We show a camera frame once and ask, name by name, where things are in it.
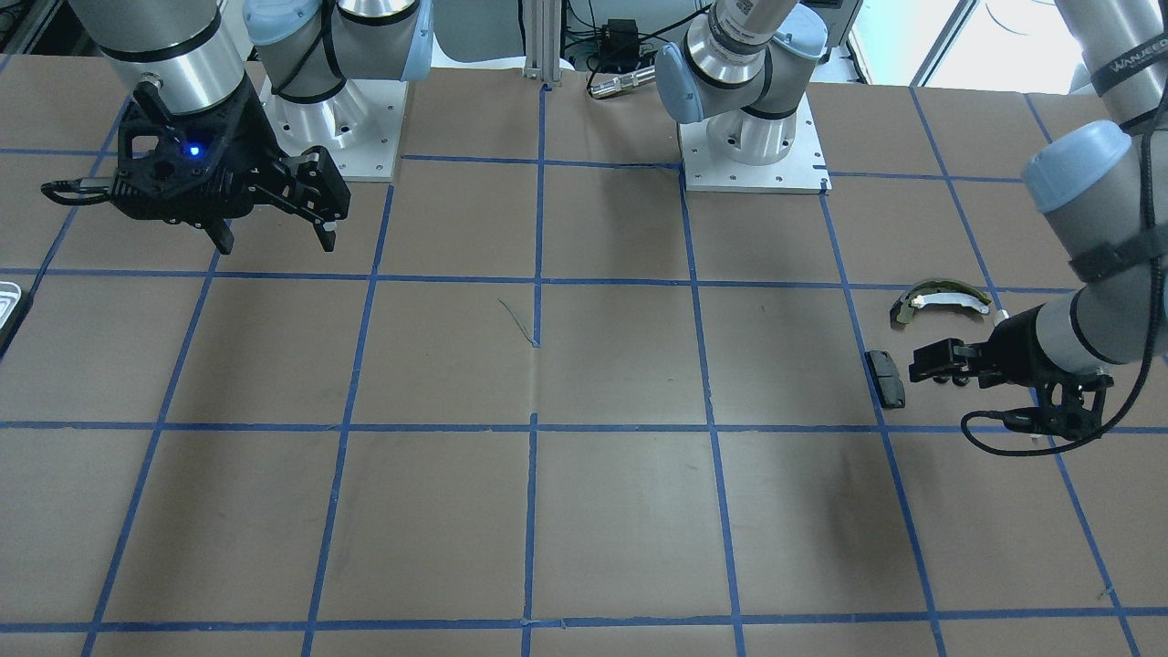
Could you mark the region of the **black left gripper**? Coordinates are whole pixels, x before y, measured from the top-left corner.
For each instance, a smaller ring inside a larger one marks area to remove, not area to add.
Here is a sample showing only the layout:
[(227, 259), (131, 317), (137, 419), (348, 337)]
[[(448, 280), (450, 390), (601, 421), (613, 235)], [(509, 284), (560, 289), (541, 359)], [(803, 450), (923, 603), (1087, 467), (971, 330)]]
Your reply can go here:
[(965, 344), (947, 338), (915, 350), (910, 375), (931, 375), (937, 383), (954, 383), (988, 390), (997, 383), (1040, 388), (1069, 383), (1096, 374), (1093, 364), (1056, 364), (1040, 345), (1040, 313), (1047, 305), (1006, 318), (993, 328), (988, 341)]

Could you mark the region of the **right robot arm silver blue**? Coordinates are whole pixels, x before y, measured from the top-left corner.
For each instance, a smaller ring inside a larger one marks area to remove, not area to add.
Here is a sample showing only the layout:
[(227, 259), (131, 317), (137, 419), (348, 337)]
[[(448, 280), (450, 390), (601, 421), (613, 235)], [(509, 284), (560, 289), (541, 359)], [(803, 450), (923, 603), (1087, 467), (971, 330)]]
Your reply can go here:
[(229, 222), (258, 205), (308, 221), (325, 251), (352, 194), (334, 154), (381, 144), (363, 79), (405, 87), (433, 65), (430, 1), (245, 1), (263, 99), (216, 1), (72, 1), (130, 91), (112, 175), (42, 184), (58, 205), (111, 203), (190, 224), (229, 254)]

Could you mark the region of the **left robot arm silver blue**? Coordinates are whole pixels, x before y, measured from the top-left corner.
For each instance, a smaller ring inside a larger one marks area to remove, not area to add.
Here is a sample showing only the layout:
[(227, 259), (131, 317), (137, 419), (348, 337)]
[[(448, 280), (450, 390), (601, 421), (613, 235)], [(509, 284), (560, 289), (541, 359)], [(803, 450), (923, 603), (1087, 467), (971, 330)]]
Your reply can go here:
[[(1152, 281), (1164, 258), (1164, 2), (1057, 11), (1108, 118), (1051, 141), (1022, 179), (1083, 288), (1006, 318), (986, 343), (916, 350), (916, 381), (964, 373), (983, 388), (1100, 390), (1114, 367), (1164, 354), (1164, 292)], [(716, 1), (658, 53), (660, 99), (675, 123), (722, 130), (734, 161), (780, 161), (780, 141), (762, 132), (797, 112), (827, 39), (797, 1)]]

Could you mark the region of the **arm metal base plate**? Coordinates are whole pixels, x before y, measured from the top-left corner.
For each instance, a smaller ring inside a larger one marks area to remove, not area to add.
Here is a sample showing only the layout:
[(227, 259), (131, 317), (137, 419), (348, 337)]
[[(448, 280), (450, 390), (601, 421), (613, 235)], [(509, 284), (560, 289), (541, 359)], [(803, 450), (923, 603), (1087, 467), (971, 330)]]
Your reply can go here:
[(272, 95), (266, 79), (259, 98), (288, 154), (324, 146), (347, 182), (391, 184), (411, 87), (404, 79), (348, 79), (333, 99), (297, 104)]
[(833, 188), (807, 95), (780, 120), (739, 109), (680, 124), (677, 134), (688, 191), (820, 194)]

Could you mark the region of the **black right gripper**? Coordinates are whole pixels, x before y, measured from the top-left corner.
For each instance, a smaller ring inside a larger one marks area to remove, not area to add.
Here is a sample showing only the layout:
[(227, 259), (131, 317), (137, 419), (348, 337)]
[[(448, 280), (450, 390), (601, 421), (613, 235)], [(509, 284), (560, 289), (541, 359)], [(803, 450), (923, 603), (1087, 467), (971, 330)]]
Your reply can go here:
[(117, 144), (103, 192), (128, 217), (200, 224), (230, 255), (232, 219), (266, 203), (308, 221), (324, 251), (338, 245), (352, 201), (338, 162), (325, 146), (284, 154), (246, 75), (225, 99), (186, 115), (167, 108), (162, 84), (139, 79)]

